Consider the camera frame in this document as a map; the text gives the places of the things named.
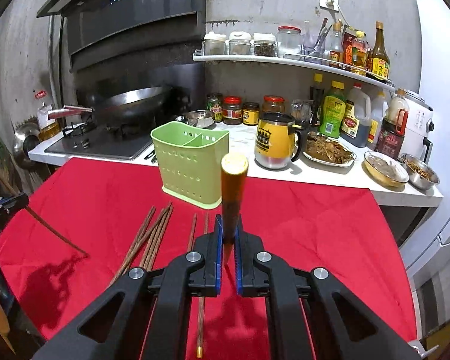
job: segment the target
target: metal screw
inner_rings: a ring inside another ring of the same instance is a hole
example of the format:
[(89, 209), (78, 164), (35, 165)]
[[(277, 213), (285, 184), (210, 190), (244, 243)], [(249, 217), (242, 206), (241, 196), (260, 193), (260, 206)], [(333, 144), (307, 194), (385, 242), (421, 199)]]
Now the metal screw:
[(128, 277), (131, 279), (140, 279), (144, 274), (145, 272), (142, 268), (132, 268), (130, 269), (130, 272), (128, 272)]
[(326, 279), (328, 277), (328, 271), (325, 268), (317, 268), (313, 271), (313, 275), (317, 279)]
[(272, 255), (267, 251), (257, 253), (257, 260), (266, 263), (272, 259)]
[(187, 253), (187, 260), (191, 263), (196, 263), (198, 260), (202, 258), (202, 255), (198, 253), (197, 251), (191, 251), (190, 253)]

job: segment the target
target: white air fryer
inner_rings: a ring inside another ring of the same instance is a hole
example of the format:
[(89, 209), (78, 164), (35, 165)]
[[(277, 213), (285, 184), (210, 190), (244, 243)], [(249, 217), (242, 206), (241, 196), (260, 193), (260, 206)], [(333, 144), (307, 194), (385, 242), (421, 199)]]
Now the white air fryer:
[(428, 133), (435, 128), (432, 122), (433, 109), (415, 92), (406, 91), (405, 98), (410, 111), (400, 154), (408, 153), (428, 163), (433, 147), (428, 140)]

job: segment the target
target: white refrigerator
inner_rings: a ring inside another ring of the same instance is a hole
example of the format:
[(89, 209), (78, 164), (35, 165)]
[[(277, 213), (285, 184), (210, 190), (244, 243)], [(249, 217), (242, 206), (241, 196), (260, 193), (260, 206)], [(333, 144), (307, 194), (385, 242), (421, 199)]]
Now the white refrigerator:
[(417, 5), (422, 31), (419, 94), (433, 108), (429, 165), (440, 178), (444, 197), (400, 247), (412, 290), (450, 261), (450, 10), (442, 0), (417, 0)]

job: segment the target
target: green bottle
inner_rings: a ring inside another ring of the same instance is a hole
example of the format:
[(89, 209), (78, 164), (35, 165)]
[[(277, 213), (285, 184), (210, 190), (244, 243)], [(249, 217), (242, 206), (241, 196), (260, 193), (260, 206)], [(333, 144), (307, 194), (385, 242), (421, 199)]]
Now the green bottle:
[(340, 136), (340, 125), (346, 108), (344, 87), (343, 82), (332, 81), (331, 88), (323, 99), (322, 124), (319, 132), (328, 135), (330, 138)]

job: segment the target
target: marble countertop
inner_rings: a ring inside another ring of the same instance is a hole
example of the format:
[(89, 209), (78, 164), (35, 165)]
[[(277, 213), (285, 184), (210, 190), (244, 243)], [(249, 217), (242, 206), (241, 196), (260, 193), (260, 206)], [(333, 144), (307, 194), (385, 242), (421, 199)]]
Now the marble countertop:
[[(412, 185), (406, 184), (401, 189), (386, 188), (376, 183), (363, 169), (364, 154), (368, 148), (356, 148), (343, 141), (343, 143), (352, 149), (356, 154), (356, 160), (352, 166), (348, 168), (340, 168), (336, 166), (327, 166), (309, 160), (304, 155), (291, 163), (288, 167), (280, 170), (268, 170), (259, 166), (255, 162), (254, 147), (256, 126), (228, 126), (224, 123), (214, 125), (218, 130), (229, 130), (229, 151), (241, 152), (247, 156), (249, 161), (248, 176), (261, 179), (277, 179), (286, 181), (295, 181), (302, 183), (336, 185), (341, 187), (368, 188), (379, 205), (385, 206), (402, 206), (402, 207), (437, 207), (443, 196), (437, 189), (433, 187), (427, 192), (421, 192)], [(54, 154), (45, 153), (45, 149), (55, 143), (62, 137), (58, 134), (50, 138), (29, 152), (30, 159), (62, 166), (72, 157), (93, 158), (102, 161), (124, 162), (130, 164), (139, 164), (146, 166), (158, 166), (152, 164), (151, 159), (145, 160), (144, 157), (153, 150), (153, 146), (145, 149), (135, 160), (111, 160), (108, 158), (75, 156), (70, 154)]]

